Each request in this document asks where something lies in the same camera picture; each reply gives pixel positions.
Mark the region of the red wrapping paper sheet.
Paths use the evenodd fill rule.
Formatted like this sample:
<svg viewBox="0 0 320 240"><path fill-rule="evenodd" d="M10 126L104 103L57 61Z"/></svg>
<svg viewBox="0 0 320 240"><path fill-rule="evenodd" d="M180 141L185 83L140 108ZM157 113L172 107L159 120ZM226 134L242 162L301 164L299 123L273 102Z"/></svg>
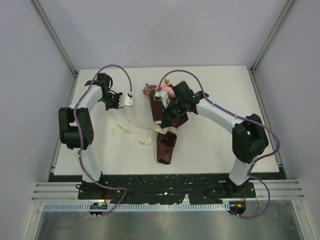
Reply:
<svg viewBox="0 0 320 240"><path fill-rule="evenodd" d="M161 128L162 121L162 102L154 100L153 96L149 96L153 130L157 132L156 136L156 160L158 163L170 165L172 161L173 150L177 142L177 128L185 124L189 118L185 113L179 118L178 123L174 126Z"/></svg>

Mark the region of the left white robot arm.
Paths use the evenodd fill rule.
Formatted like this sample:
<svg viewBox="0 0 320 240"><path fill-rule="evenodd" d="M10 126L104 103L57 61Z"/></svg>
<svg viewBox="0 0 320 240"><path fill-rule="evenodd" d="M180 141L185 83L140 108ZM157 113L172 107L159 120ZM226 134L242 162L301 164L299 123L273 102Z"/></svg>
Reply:
<svg viewBox="0 0 320 240"><path fill-rule="evenodd" d="M102 171L92 149L95 133L90 116L97 103L103 103L106 110L120 109L123 94L111 90L113 80L106 73L99 73L84 86L85 92L75 104L58 110L60 141L74 151L82 170L82 183L90 187L89 193L94 198L102 199L107 190L123 191L126 194L125 187L106 186L101 182Z"/></svg>

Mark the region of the dusty pink flower stem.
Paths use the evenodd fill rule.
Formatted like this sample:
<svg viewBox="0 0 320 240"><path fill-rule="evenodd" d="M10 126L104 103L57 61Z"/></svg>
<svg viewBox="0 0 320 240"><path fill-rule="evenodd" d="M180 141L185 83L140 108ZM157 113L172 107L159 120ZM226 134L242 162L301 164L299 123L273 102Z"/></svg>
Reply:
<svg viewBox="0 0 320 240"><path fill-rule="evenodd" d="M142 93L146 96L154 96L157 89L157 85L154 84L145 84L145 87L142 90Z"/></svg>

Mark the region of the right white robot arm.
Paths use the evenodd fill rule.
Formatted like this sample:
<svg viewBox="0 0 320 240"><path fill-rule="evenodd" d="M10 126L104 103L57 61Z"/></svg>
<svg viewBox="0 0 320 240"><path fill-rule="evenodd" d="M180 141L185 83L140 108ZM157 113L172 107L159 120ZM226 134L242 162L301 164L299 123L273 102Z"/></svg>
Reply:
<svg viewBox="0 0 320 240"><path fill-rule="evenodd" d="M249 181L250 170L257 159L269 145L261 118L252 114L244 119L233 116L220 106L215 106L209 95L194 92L186 82L173 87L174 100L170 100L166 91L157 91L154 99L160 101L161 128L172 127L186 113L205 117L224 128L231 134L232 152L235 156L231 172L226 179L226 192L231 197L243 195Z"/></svg>

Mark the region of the cream ribbon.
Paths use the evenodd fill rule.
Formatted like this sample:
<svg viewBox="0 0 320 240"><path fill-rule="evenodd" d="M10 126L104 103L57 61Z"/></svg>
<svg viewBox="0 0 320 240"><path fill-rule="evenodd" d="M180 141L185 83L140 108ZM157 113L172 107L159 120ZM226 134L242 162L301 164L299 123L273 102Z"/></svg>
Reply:
<svg viewBox="0 0 320 240"><path fill-rule="evenodd" d="M113 137L116 137L116 132L120 131L141 146L151 145L157 134L177 134L176 127L161 128L162 122L160 120L153 121L150 124L142 124L131 116L126 109L121 110L121 116L110 116L108 123Z"/></svg>

